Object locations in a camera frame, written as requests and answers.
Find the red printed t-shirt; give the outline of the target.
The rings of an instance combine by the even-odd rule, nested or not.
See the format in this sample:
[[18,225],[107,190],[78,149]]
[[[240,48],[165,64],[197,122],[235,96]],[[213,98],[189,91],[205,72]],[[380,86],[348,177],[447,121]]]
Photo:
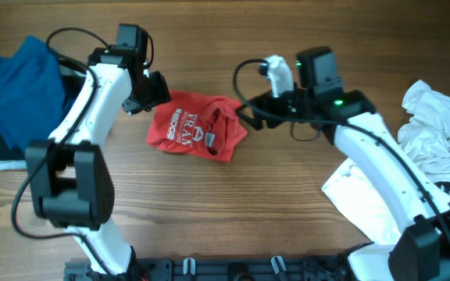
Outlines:
[[236,114],[241,103],[190,91],[171,90],[170,97],[156,109],[146,143],[168,153],[229,162],[248,133]]

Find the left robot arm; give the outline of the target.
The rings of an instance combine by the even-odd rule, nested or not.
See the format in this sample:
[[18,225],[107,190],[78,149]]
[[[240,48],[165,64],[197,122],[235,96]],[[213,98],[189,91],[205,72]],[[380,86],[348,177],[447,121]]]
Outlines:
[[87,63],[83,84],[65,119],[46,141],[25,152],[34,212],[59,232],[73,237],[90,260],[93,280],[143,280],[146,275],[133,247],[111,214],[115,190],[102,149],[120,109],[149,112],[170,101],[163,75],[149,72],[140,48],[97,48]]

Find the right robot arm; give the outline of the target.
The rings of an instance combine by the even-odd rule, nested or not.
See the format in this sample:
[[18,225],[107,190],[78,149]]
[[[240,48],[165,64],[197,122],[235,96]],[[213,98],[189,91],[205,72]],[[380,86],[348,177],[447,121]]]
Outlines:
[[367,244],[343,257],[349,280],[450,280],[450,198],[414,167],[360,91],[315,88],[241,99],[255,121],[310,123],[363,171],[401,234],[390,246]]

